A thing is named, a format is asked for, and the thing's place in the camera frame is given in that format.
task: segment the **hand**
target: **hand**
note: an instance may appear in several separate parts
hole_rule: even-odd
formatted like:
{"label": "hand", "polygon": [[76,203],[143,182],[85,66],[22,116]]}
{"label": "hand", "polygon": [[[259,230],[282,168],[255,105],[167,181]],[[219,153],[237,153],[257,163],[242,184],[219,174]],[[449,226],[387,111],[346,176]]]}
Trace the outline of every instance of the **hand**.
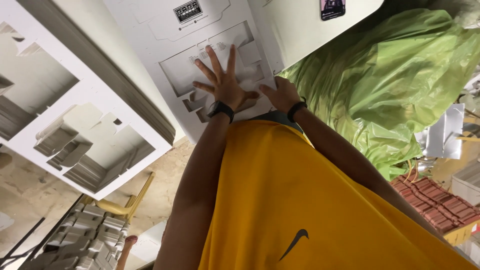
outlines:
{"label": "hand", "polygon": [[295,103],[300,102],[297,88],[288,79],[276,76],[277,90],[266,85],[260,85],[260,91],[264,93],[277,110],[288,113]]}
{"label": "hand", "polygon": [[237,79],[235,78],[235,45],[232,44],[230,47],[230,57],[228,58],[226,73],[223,72],[222,66],[212,47],[207,46],[205,50],[212,61],[213,72],[205,66],[200,59],[195,60],[195,64],[205,74],[213,86],[195,81],[193,82],[194,87],[213,94],[215,101],[222,101],[234,111],[247,99],[255,99],[260,96],[255,91],[245,92],[237,83]]}

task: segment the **red stacked items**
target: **red stacked items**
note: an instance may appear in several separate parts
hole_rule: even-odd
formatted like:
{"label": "red stacked items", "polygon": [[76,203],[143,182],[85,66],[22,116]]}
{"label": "red stacked items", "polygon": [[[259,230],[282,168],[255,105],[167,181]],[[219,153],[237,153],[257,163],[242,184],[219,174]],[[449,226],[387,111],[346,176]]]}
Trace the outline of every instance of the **red stacked items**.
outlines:
{"label": "red stacked items", "polygon": [[395,178],[390,184],[436,230],[445,234],[480,220],[480,210],[437,183],[423,177],[414,181],[415,172]]}

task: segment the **leg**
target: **leg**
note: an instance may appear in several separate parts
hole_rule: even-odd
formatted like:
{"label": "leg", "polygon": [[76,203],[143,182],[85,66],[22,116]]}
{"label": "leg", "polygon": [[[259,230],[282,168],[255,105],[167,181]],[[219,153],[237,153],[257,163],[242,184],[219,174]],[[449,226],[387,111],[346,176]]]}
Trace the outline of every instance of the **leg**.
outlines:
{"label": "leg", "polygon": [[137,242],[137,240],[138,237],[135,235],[130,235],[125,239],[125,245],[123,246],[123,250],[118,260],[116,270],[123,270],[125,268],[125,263],[127,262],[127,257],[130,253],[130,249]]}

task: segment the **yellow t-shirt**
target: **yellow t-shirt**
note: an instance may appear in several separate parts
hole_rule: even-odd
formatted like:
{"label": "yellow t-shirt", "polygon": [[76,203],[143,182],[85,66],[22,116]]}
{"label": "yellow t-shirt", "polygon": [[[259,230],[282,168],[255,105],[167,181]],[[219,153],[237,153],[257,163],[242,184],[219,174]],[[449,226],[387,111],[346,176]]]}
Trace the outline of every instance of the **yellow t-shirt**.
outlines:
{"label": "yellow t-shirt", "polygon": [[476,268],[300,132],[256,120],[228,130],[199,269]]}

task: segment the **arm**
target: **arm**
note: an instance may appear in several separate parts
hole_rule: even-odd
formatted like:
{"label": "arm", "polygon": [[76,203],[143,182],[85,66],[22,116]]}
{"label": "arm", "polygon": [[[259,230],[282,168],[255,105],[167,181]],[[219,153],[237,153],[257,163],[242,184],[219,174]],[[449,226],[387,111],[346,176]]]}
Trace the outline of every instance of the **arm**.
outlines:
{"label": "arm", "polygon": [[[214,95],[233,110],[246,99],[258,97],[256,92],[245,92],[235,79],[235,47],[230,48],[227,73],[222,71],[212,48],[206,49],[212,61],[212,72],[200,60],[195,64],[213,86],[194,82],[193,85]],[[215,207],[218,177],[225,150],[230,118],[218,113],[208,122],[207,128],[193,150],[173,201],[162,246],[154,269],[197,269]]]}
{"label": "arm", "polygon": [[[261,86],[262,92],[278,110],[287,113],[300,97],[295,85],[289,80],[276,77],[278,90]],[[328,125],[318,119],[308,109],[302,108],[293,116],[313,144],[313,147],[331,161],[353,181],[370,189],[393,207],[403,212],[418,225],[439,238],[445,239],[382,177],[377,169],[351,143]]]}

